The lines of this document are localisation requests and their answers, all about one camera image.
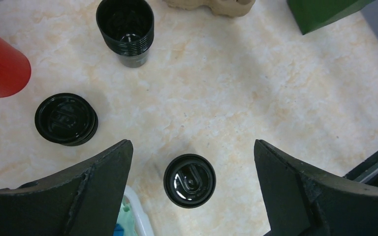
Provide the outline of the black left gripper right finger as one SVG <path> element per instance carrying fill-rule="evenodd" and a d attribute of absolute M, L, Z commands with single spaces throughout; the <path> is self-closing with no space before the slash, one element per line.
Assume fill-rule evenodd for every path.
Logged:
<path fill-rule="evenodd" d="M 264 140 L 254 160 L 270 236 L 378 236 L 378 187 L 294 158 Z"/>

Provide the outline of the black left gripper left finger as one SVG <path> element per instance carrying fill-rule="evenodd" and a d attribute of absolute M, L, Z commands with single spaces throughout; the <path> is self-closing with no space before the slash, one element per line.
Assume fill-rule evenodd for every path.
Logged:
<path fill-rule="evenodd" d="M 0 236 L 111 236 L 133 145 L 103 152 L 16 189 L 0 189 Z"/>

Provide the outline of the black cup lid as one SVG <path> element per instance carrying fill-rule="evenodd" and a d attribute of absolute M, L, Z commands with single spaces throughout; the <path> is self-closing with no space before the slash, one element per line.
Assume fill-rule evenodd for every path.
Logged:
<path fill-rule="evenodd" d="M 183 154 L 167 166 L 163 186 L 168 198 L 182 208 L 196 208 L 212 196 L 217 179 L 213 166 L 197 154 Z"/>

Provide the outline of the green brown paper bag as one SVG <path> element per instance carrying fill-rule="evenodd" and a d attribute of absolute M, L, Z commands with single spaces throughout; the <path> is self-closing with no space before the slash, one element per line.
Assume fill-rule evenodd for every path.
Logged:
<path fill-rule="evenodd" d="M 303 35 L 360 11 L 374 0 L 287 0 Z"/>

